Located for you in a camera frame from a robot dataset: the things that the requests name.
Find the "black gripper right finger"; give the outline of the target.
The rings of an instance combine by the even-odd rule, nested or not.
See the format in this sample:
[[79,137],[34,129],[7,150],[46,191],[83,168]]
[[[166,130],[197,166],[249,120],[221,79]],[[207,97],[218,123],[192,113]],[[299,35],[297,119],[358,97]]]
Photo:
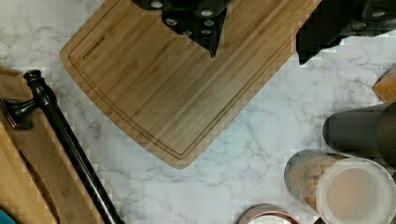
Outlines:
[[395,29],[396,0],[321,0],[296,35],[299,64],[350,36],[378,36]]

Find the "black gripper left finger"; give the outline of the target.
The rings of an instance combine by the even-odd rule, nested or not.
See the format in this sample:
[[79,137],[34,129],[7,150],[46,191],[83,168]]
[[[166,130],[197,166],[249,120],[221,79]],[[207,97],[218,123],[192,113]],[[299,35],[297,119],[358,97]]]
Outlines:
[[145,10],[160,10],[163,23],[178,35],[185,35],[217,54],[227,6],[232,0],[132,0]]

